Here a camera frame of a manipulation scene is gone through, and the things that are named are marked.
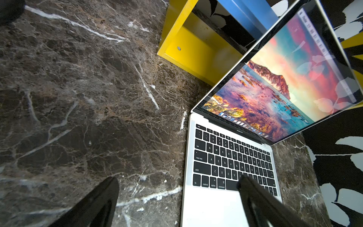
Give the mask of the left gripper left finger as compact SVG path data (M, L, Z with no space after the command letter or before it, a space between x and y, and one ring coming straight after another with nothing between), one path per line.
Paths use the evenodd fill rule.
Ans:
M50 226L110 227L118 195L118 180L108 177Z

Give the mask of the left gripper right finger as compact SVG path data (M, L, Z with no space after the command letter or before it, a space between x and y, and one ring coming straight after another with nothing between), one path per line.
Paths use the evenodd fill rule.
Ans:
M236 187L250 227L309 226L252 178L242 176Z

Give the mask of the silver laptop computer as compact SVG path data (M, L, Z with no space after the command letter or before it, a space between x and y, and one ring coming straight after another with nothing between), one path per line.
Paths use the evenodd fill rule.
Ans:
M249 227L241 177L282 203L273 145L362 100L322 3L286 13L192 109L180 225Z

